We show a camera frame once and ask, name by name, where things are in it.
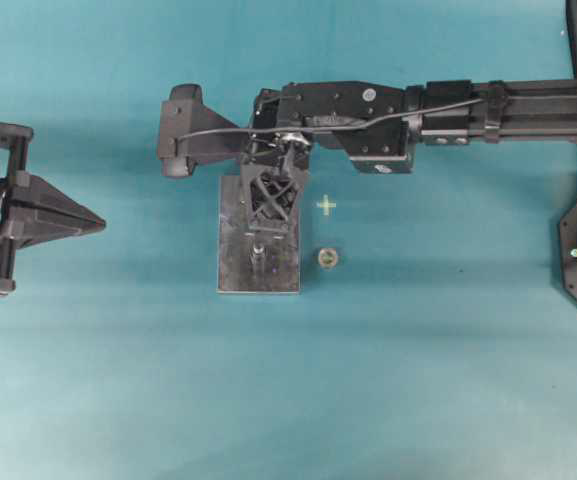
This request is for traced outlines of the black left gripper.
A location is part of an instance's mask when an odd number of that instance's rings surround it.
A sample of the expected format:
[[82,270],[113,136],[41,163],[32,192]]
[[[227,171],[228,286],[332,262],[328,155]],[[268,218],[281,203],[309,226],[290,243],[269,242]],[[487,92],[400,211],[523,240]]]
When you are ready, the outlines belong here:
[[105,229],[106,222],[39,176],[24,171],[30,127],[0,122],[0,149],[9,152],[0,178],[0,295],[14,291],[16,247],[30,247]]

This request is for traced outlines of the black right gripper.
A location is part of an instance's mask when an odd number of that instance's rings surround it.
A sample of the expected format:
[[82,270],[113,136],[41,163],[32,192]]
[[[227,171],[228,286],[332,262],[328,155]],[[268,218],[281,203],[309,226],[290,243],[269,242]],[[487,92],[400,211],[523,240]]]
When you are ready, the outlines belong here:
[[[281,93],[261,89],[254,100],[249,127],[277,127]],[[258,235],[286,235],[298,220],[299,201],[308,182],[311,147],[288,141],[284,133],[252,133],[240,156],[241,191],[248,230]],[[289,147],[296,147],[294,165],[284,163]]]

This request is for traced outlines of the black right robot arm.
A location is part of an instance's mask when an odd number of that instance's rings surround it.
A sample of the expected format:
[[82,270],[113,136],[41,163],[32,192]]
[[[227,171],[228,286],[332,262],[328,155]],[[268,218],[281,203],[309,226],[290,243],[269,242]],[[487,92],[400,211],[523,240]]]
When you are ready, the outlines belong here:
[[240,160],[246,222],[253,232],[285,235],[297,221],[314,145],[344,151],[364,174],[403,174],[412,171],[419,144],[577,144],[577,80],[460,80],[404,89],[290,83],[259,95],[250,126]]

